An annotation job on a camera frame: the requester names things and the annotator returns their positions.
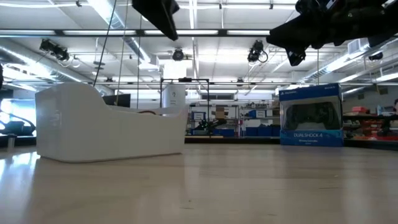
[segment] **white wall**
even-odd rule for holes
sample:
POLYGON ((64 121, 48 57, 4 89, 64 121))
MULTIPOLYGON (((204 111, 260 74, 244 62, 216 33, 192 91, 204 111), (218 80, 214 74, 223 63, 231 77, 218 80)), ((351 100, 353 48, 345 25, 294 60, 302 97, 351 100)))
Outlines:
POLYGON ((387 95, 380 95, 376 91, 367 91, 364 93, 365 98, 358 99, 358 94, 345 98, 343 102, 343 112, 351 111, 354 106, 364 106, 376 113, 376 108, 380 106, 393 106, 394 101, 398 99, 398 86, 389 86, 387 95))

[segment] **white cylinder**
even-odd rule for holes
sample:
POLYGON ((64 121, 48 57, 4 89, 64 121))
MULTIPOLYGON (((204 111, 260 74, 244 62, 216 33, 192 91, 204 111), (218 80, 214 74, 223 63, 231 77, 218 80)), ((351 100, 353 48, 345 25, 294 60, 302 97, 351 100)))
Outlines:
POLYGON ((168 85, 163 91, 163 107, 183 106, 185 106, 185 85, 168 85))

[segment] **light wood surface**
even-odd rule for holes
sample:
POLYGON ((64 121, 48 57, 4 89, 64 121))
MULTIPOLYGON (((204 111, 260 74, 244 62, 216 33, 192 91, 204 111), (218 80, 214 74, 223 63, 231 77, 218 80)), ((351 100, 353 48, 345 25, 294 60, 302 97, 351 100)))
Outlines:
POLYGON ((388 224, 397 211, 392 151, 202 144, 92 164, 0 154, 1 224, 388 224))

